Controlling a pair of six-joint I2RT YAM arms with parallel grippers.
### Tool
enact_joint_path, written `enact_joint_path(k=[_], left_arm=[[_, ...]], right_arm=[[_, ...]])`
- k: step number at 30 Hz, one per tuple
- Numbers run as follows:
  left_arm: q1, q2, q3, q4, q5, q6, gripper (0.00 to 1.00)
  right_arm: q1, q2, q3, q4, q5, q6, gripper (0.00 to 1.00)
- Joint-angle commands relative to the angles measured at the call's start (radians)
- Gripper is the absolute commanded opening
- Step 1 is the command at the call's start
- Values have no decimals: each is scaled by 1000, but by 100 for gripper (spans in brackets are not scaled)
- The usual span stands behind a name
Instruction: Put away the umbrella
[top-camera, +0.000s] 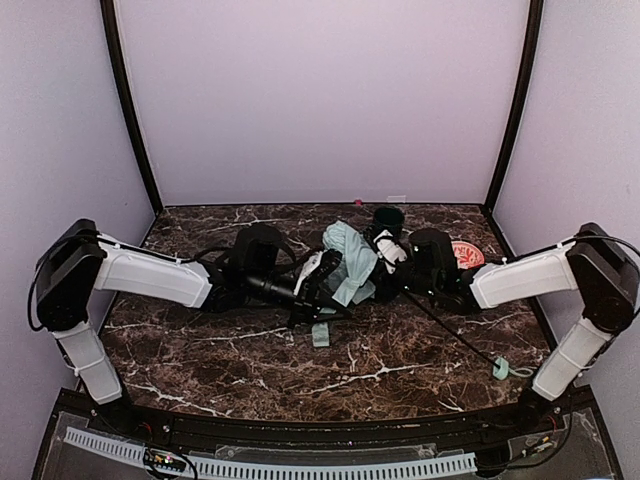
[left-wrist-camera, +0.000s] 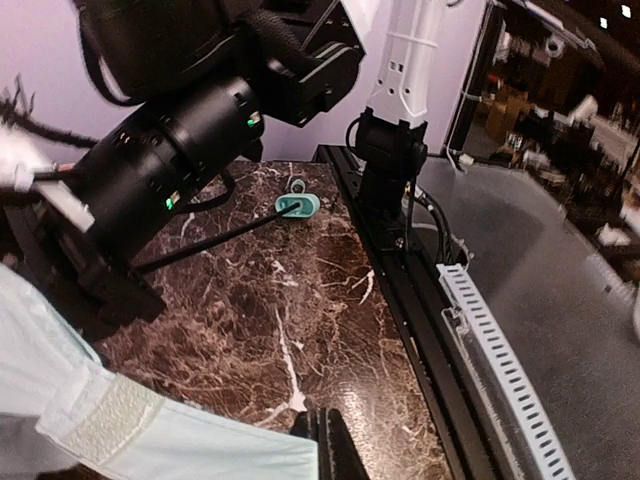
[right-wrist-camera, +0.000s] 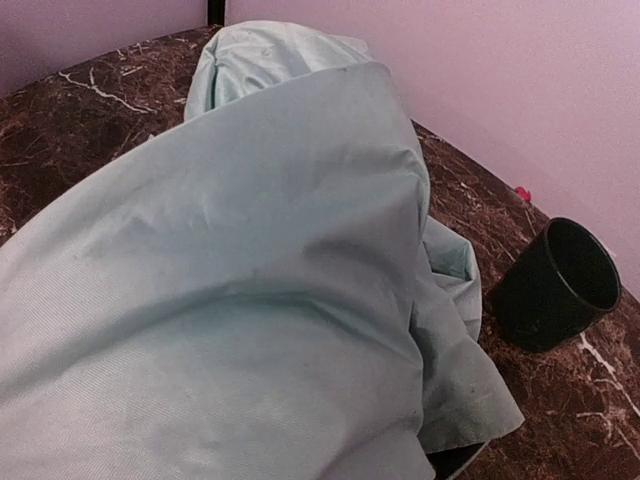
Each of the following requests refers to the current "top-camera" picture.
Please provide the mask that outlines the mint green folding umbrella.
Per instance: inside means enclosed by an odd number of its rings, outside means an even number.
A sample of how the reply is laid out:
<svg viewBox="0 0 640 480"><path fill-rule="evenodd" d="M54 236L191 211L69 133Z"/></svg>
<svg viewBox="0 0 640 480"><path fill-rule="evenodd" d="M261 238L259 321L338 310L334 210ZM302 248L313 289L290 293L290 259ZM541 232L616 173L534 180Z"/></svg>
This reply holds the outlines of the mint green folding umbrella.
<svg viewBox="0 0 640 480"><path fill-rule="evenodd" d="M335 249L342 253L342 261L329 275L327 283L332 298L345 307L374 300L372 272L382 261L372 249L373 234L372 225L359 232L343 221L329 225L322 234L324 250ZM402 263L408 267L407 285L399 295L491 365L494 378L503 380L509 376L532 376L533 369L530 367L514 368L504 357L492 358L480 351L418 300L420 296L425 297L433 306L458 314L473 313L479 309L466 284L471 271L457 266L450 236L437 229L425 228L412 232L408 245L402 244L400 237L396 238L408 254L408 260Z"/></svg>

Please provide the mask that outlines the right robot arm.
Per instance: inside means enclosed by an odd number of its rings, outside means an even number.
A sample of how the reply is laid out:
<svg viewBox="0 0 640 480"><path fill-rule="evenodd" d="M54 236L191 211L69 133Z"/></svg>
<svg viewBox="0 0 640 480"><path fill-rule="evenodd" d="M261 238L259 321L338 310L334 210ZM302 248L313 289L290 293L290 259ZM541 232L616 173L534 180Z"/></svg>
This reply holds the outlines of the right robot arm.
<svg viewBox="0 0 640 480"><path fill-rule="evenodd" d="M639 314L639 268L627 253L631 246L596 223L556 245L469 269L459 268L449 235L437 229L413 232L408 245L382 228L369 228L365 238L393 291L425 297L459 315L578 291L584 303L580 318L532 380L532 391L547 401L559 398Z"/></svg>

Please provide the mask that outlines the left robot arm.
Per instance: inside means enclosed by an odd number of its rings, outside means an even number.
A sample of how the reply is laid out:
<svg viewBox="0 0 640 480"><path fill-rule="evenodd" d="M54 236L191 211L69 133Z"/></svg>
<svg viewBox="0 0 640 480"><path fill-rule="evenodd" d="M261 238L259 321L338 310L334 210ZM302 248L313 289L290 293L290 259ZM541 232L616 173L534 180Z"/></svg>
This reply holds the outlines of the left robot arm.
<svg viewBox="0 0 640 480"><path fill-rule="evenodd" d="M97 405L111 405L124 399L125 388L89 324L93 292L137 294L214 313L258 300L288 309L293 328L350 318L325 286L341 261L334 249L297 257L283 234L265 224L240 230L230 247L178 258L122 243L80 219L37 261L27 322L32 331L54 336Z"/></svg>

